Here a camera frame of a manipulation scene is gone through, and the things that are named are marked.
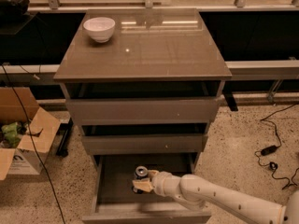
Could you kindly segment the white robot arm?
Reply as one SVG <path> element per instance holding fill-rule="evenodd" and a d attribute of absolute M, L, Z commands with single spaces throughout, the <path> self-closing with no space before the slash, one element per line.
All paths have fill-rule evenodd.
<path fill-rule="evenodd" d="M 171 197 L 193 211 L 207 201 L 247 224 L 299 224 L 299 191 L 281 205 L 218 186 L 197 175 L 176 176 L 144 166 L 136 168 L 132 183 L 135 189 Z"/>

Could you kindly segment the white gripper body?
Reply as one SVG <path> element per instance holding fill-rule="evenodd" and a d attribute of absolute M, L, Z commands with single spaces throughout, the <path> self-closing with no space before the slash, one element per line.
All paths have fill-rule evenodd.
<path fill-rule="evenodd" d="M 176 197 L 181 193 L 181 178 L 168 172 L 158 172 L 151 178 L 153 191 L 163 197 Z"/>

